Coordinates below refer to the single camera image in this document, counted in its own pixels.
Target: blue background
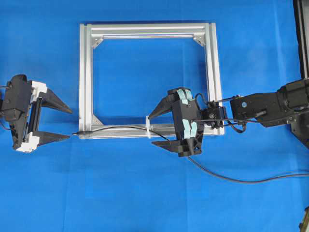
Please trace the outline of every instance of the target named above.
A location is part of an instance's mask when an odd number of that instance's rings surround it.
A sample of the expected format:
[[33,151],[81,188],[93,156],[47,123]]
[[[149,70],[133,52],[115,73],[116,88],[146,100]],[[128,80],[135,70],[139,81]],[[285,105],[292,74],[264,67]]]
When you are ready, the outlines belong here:
[[[74,114],[44,109],[40,130],[70,134],[78,130],[80,23],[196,21],[217,25],[223,97],[300,79],[291,0],[2,0],[0,83],[19,73],[45,82]],[[94,51],[95,114],[107,124],[143,121],[168,89],[205,89],[204,68],[192,40],[104,41]],[[11,144],[1,130],[1,231],[291,232],[309,205],[306,178],[229,183],[148,139],[74,137],[31,154]],[[202,148],[196,160],[234,178],[309,169],[308,150],[286,125],[227,128]]]

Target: aluminum frame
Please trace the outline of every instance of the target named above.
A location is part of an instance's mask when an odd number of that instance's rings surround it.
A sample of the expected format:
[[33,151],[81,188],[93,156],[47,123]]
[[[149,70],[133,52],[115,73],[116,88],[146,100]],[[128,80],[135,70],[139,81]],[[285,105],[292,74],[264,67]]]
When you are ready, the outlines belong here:
[[[92,131],[113,125],[104,125],[93,114],[92,53],[106,39],[143,38],[193,38],[204,47],[208,99],[222,99],[216,24],[173,23],[173,24],[114,24],[80,25],[80,78],[79,78],[79,131]],[[145,124],[135,124],[145,128]],[[164,135],[175,136],[173,124],[151,124],[152,130]],[[223,135],[224,128],[211,130],[205,125],[204,135]],[[138,129],[106,129],[81,139],[141,138],[146,131]]]

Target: wire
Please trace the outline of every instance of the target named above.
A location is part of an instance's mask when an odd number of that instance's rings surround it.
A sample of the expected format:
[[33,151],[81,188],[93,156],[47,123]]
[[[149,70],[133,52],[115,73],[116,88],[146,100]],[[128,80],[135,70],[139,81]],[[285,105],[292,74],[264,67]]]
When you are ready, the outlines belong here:
[[[104,128],[101,128],[101,129],[97,129],[97,130],[91,130],[91,131],[79,131],[79,132],[76,132],[76,133],[73,133],[73,135],[79,135],[79,134],[91,134],[93,132],[97,132],[97,131],[104,131],[104,130],[107,130],[107,129],[112,129],[112,128],[132,128],[132,129],[138,129],[138,130],[141,130],[141,131],[147,131],[146,128],[142,128],[142,127],[134,127],[134,126],[111,126],[111,127],[104,127]],[[156,132],[156,131],[153,131],[153,130],[149,130],[150,132],[160,136],[161,138],[167,140],[167,141],[170,141],[167,137],[163,136],[162,134]]]
[[195,122],[210,122],[210,121],[237,121],[237,122],[254,122],[254,123],[268,123],[273,121],[284,120],[287,117],[276,118],[272,120],[256,121],[256,120],[246,120],[246,119],[235,119],[235,118],[223,118],[223,119],[203,119],[203,120],[194,120]]
[[262,180],[238,180],[238,179],[233,179],[224,175],[220,175],[217,173],[214,173],[206,168],[204,168],[202,165],[200,165],[198,162],[196,162],[194,159],[191,157],[187,157],[196,167],[198,167],[200,170],[223,180],[228,180],[236,183],[241,183],[241,184],[259,184],[259,183],[264,183],[268,182],[271,180],[277,180],[277,179],[283,179],[283,178],[289,178],[289,177],[309,177],[309,173],[303,173],[303,174],[289,174],[289,175],[279,175],[271,178],[266,178]]
[[244,133],[246,131],[246,129],[247,129],[247,123],[242,125],[242,130],[234,127],[235,124],[238,124],[237,122],[236,123],[231,123],[231,121],[228,120],[227,123],[228,123],[227,125],[231,126],[233,128],[233,130],[236,131],[239,134]]
[[[227,124],[227,125],[224,125],[224,126],[232,126],[232,125],[235,125],[237,123],[231,123],[231,124]],[[104,128],[101,128],[101,129],[97,129],[97,130],[89,130],[89,131],[79,131],[79,132],[76,132],[76,133],[73,133],[73,135],[79,135],[79,134],[91,134],[91,133],[94,133],[94,132],[97,132],[97,131],[104,131],[104,130],[108,130],[108,129],[112,129],[112,128],[132,128],[132,129],[138,129],[138,130],[142,130],[142,131],[147,131],[146,128],[141,128],[141,127],[134,127],[134,126],[111,126],[111,127],[104,127]],[[167,140],[167,141],[170,141],[167,137],[163,136],[162,134],[156,132],[156,131],[153,131],[153,130],[149,130],[150,132],[160,136],[161,138]],[[220,178],[220,179],[224,179],[224,180],[228,180],[228,181],[232,181],[232,182],[237,182],[237,183],[242,183],[242,184],[258,184],[258,183],[263,183],[263,182],[267,182],[267,181],[271,181],[271,180],[276,180],[276,179],[282,179],[282,178],[288,178],[288,177],[309,177],[309,173],[305,173],[305,174],[289,174],[289,175],[280,175],[280,176],[276,176],[276,177],[271,177],[271,178],[267,178],[267,179],[262,179],[262,180],[254,180],[254,181],[248,181],[248,180],[238,180],[238,179],[233,179],[233,178],[230,178],[230,177],[227,177],[227,176],[223,176],[223,175],[220,175],[220,174],[217,174],[217,173],[214,173],[206,168],[204,168],[201,164],[199,164],[198,162],[196,162],[194,159],[192,159],[191,157],[187,157],[196,167],[198,167],[199,169],[201,169],[202,171],[214,176],[214,177],[217,177],[217,178]]]
[[6,131],[10,131],[10,128],[5,127],[5,125],[3,124],[3,122],[0,120],[0,125],[3,129],[5,129]]
[[237,95],[236,97],[233,96],[233,97],[230,97],[230,98],[224,98],[224,99],[221,99],[221,100],[217,100],[216,102],[225,102],[225,101],[227,102],[227,101],[230,101],[230,100],[234,100],[238,97],[239,97],[239,95]]
[[197,93],[194,98],[196,99],[198,96],[201,96],[204,104],[208,106],[208,102],[205,100],[204,95],[202,93]]

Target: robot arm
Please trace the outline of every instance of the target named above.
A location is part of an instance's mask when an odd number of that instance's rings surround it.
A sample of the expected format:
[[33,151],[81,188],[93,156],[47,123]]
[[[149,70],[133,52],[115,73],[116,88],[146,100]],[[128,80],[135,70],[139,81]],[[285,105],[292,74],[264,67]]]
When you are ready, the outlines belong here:
[[[290,123],[295,136],[309,148],[308,93],[309,80],[299,80],[282,86],[274,93],[255,93],[223,101],[230,100],[232,120],[243,125],[244,130],[247,120],[252,118],[264,127]],[[200,154],[204,124],[212,129],[223,127],[224,121],[232,124],[227,118],[225,107],[220,106],[219,102],[206,102],[207,108],[200,109],[190,89],[180,87],[169,90],[149,119],[172,111],[176,140],[153,144],[177,152],[179,157]]]

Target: cable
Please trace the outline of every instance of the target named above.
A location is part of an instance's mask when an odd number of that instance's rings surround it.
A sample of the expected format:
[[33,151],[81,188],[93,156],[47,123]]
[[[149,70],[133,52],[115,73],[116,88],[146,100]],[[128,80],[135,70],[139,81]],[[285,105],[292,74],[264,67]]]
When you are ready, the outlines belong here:
[[211,121],[237,121],[237,122],[254,122],[254,123],[268,123],[273,121],[284,120],[287,117],[276,118],[272,120],[256,121],[256,120],[246,120],[246,119],[235,119],[235,118],[223,118],[223,119],[203,119],[203,120],[194,120],[195,122],[211,122]]
[[[144,131],[147,131],[146,128],[142,128],[142,127],[134,127],[134,126],[111,126],[111,127],[104,127],[104,128],[101,128],[101,129],[97,129],[97,130],[89,130],[89,131],[79,131],[79,132],[76,132],[76,133],[73,133],[73,135],[79,135],[79,134],[92,134],[93,132],[97,132],[97,131],[104,131],[104,130],[107,130],[107,129],[112,129],[112,128],[132,128],[132,129],[138,129],[138,130],[144,130]],[[156,132],[156,131],[153,131],[153,130],[149,130],[150,132],[160,136],[161,138],[167,140],[167,141],[170,141],[167,137],[163,136],[162,134]]]
[[196,99],[198,96],[201,96],[204,104],[208,106],[208,102],[205,100],[204,95],[202,93],[197,93],[194,98]]
[[[235,125],[237,123],[231,123],[231,124],[227,124],[224,126],[232,126]],[[73,133],[73,135],[79,135],[79,134],[91,134],[93,132],[97,132],[97,131],[102,131],[102,130],[107,130],[107,129],[112,129],[112,128],[132,128],[132,129],[138,129],[138,130],[142,130],[142,131],[147,131],[146,128],[141,128],[141,127],[134,127],[134,126],[111,126],[111,127],[104,127],[101,129],[97,129],[97,130],[89,130],[89,131],[79,131],[76,133]],[[167,137],[163,136],[162,134],[153,131],[153,130],[149,130],[150,132],[162,137],[163,139],[170,141]],[[305,173],[305,174],[289,174],[289,175],[280,175],[280,176],[276,176],[276,177],[271,177],[271,178],[267,178],[267,179],[262,179],[262,180],[254,180],[254,181],[248,181],[248,180],[238,180],[238,179],[233,179],[227,176],[223,176],[220,174],[216,174],[206,168],[204,168],[202,165],[200,165],[198,162],[196,162],[194,159],[192,159],[191,157],[187,157],[196,167],[198,167],[199,169],[201,169],[202,171],[220,178],[220,179],[224,179],[224,180],[228,180],[228,181],[232,181],[232,182],[237,182],[237,183],[242,183],[242,184],[258,184],[258,183],[263,183],[263,182],[267,182],[267,181],[271,181],[271,180],[276,180],[276,179],[282,179],[282,178],[288,178],[288,177],[309,177],[309,173]]]
[[221,99],[221,100],[217,100],[216,102],[225,102],[225,101],[227,102],[227,101],[230,101],[230,100],[234,100],[238,97],[239,97],[239,95],[233,96],[233,97],[230,97],[230,98],[224,98],[224,99]]
[[0,125],[3,129],[5,129],[6,131],[10,131],[10,128],[5,127],[5,125],[3,124],[3,122],[0,120]]
[[262,179],[262,180],[238,180],[238,179],[233,179],[224,175],[220,175],[217,173],[214,173],[206,168],[204,168],[202,165],[200,165],[198,162],[196,162],[194,159],[192,159],[191,157],[187,157],[196,167],[198,167],[199,169],[201,169],[202,171],[223,179],[223,180],[228,180],[228,181],[232,181],[232,182],[236,182],[236,183],[241,183],[241,184],[259,184],[259,183],[264,183],[267,181],[271,181],[271,180],[277,180],[277,179],[283,179],[283,178],[289,178],[289,177],[309,177],[309,173],[303,173],[303,174],[289,174],[289,175],[279,175],[279,176],[275,176],[275,177],[271,177],[271,178],[266,178],[266,179]]
[[238,124],[237,122],[236,123],[231,123],[231,121],[228,120],[227,123],[228,123],[227,125],[231,126],[233,128],[233,130],[236,131],[239,134],[244,133],[246,131],[246,129],[247,129],[247,123],[242,124],[242,130],[234,127],[235,124]]

